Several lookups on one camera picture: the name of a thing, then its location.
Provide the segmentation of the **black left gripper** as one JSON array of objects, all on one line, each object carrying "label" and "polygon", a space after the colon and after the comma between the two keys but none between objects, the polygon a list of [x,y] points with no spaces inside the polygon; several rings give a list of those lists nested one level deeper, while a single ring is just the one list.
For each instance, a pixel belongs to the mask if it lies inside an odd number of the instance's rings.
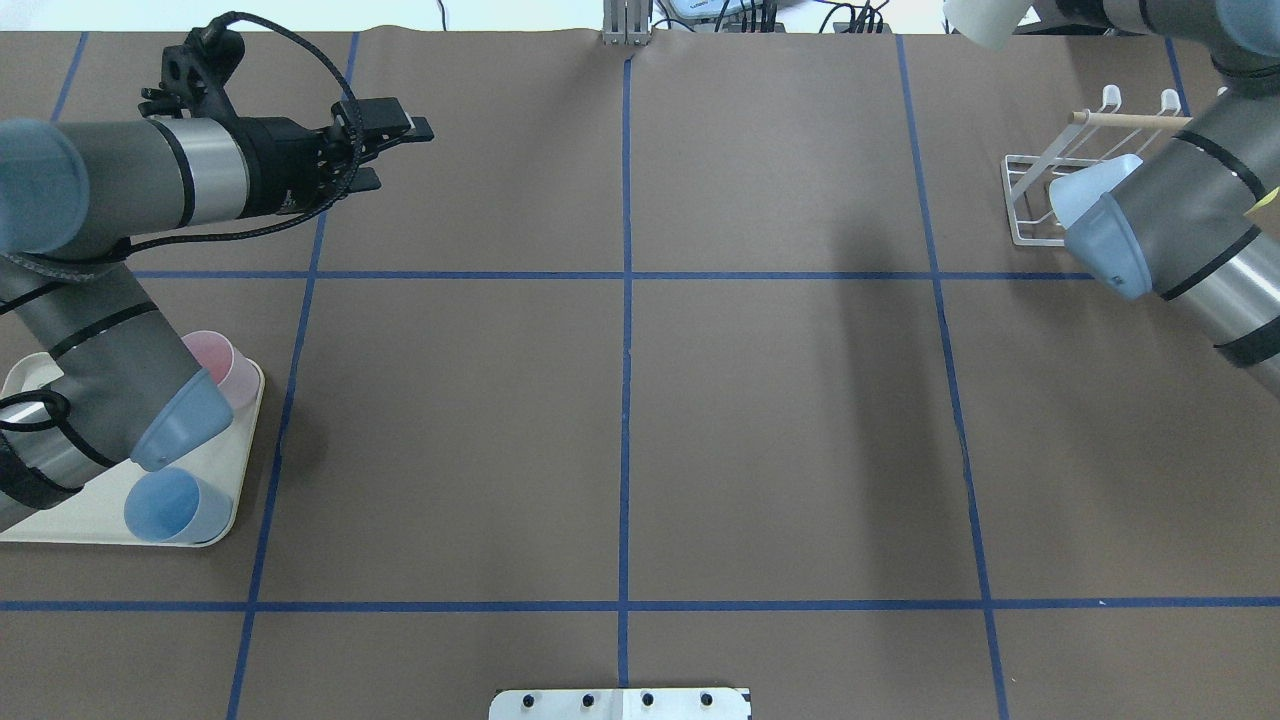
[{"label": "black left gripper", "polygon": [[238,119],[250,181],[241,219],[305,214],[343,193],[380,190],[367,163],[435,138],[428,119],[407,114],[396,97],[340,100],[330,114],[330,124],[316,129],[284,117]]}]

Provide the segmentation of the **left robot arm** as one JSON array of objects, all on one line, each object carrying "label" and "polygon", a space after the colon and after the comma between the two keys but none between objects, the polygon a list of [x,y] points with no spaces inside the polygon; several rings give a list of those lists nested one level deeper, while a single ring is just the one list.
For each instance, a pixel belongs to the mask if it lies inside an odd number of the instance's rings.
[{"label": "left robot arm", "polygon": [[316,129],[228,108],[3,122],[3,311],[60,370],[3,400],[3,528],[127,460],[165,468],[232,424],[129,256],[268,233],[209,232],[223,222],[308,222],[378,190],[379,154],[434,136],[394,97],[335,102]]}]

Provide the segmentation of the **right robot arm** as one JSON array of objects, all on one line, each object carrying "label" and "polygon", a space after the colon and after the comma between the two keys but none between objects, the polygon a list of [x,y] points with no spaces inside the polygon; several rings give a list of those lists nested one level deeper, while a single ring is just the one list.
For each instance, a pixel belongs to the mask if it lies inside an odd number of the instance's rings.
[{"label": "right robot arm", "polygon": [[1279,179],[1275,1],[1060,1],[1071,22],[1202,44],[1225,91],[1073,222],[1065,247],[1125,299],[1190,318],[1277,392],[1279,245],[1248,211]]}]

